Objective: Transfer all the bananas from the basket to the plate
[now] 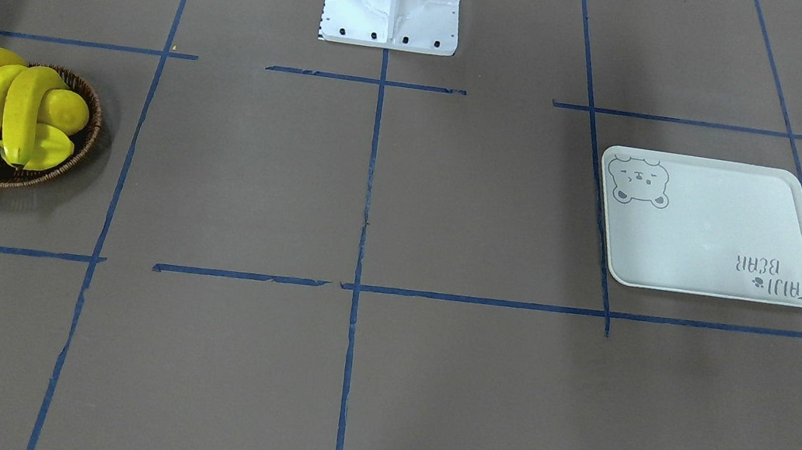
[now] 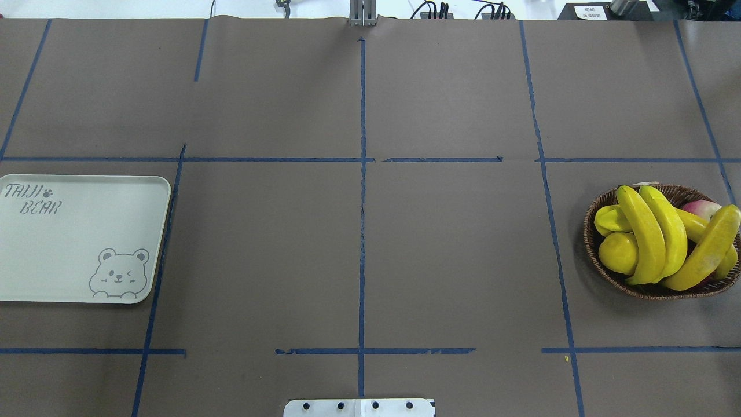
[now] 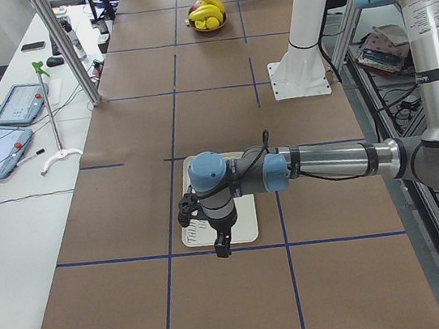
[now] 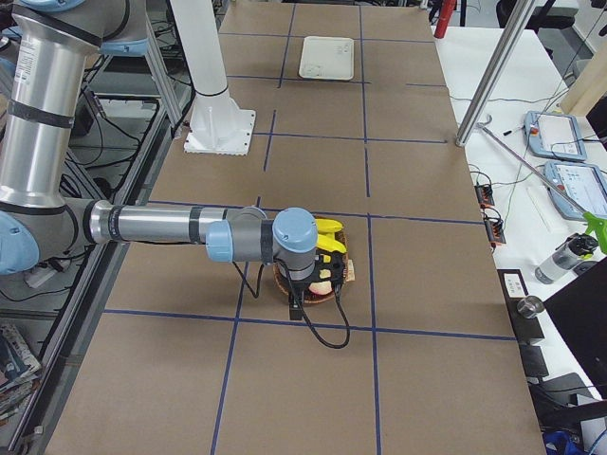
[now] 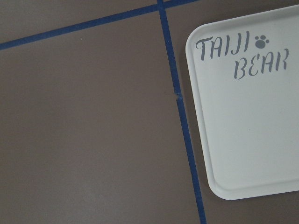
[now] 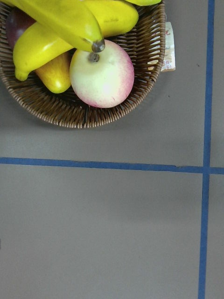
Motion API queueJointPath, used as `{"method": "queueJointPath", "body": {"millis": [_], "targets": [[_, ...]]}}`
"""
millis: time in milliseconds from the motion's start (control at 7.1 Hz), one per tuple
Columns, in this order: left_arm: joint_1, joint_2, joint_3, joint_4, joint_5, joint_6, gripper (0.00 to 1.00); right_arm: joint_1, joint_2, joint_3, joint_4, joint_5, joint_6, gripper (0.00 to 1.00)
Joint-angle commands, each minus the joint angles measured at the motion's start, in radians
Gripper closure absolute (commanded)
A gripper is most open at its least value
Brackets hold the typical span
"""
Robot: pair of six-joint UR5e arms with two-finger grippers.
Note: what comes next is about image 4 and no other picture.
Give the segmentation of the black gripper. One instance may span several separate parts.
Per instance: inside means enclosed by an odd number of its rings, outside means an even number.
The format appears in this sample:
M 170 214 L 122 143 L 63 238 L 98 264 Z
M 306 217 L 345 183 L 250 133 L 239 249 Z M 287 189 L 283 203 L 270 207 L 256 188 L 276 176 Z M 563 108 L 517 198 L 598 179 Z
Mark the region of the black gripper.
M 288 285 L 289 319 L 302 320 L 304 308 L 325 303 L 336 297 L 341 291 L 347 273 L 347 254 L 321 251 L 316 255 L 312 273 L 302 279 L 291 279 Z M 327 296 L 312 295 L 308 287 L 312 282 L 330 281 L 333 292 Z

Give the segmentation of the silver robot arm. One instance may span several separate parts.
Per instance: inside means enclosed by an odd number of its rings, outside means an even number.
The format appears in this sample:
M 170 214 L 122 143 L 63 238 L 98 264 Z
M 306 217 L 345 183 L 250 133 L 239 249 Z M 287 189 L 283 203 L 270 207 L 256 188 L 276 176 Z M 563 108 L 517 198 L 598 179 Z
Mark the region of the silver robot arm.
M 109 242 L 194 244 L 216 262 L 257 262 L 274 270 L 289 316 L 320 285 L 338 299 L 346 277 L 339 222 L 289 208 L 274 218 L 255 207 L 185 209 L 67 199 L 60 179 L 86 59 L 156 51 L 142 1 L 16 1 L 13 84 L 1 150 L 1 271 L 14 274 L 74 246 Z

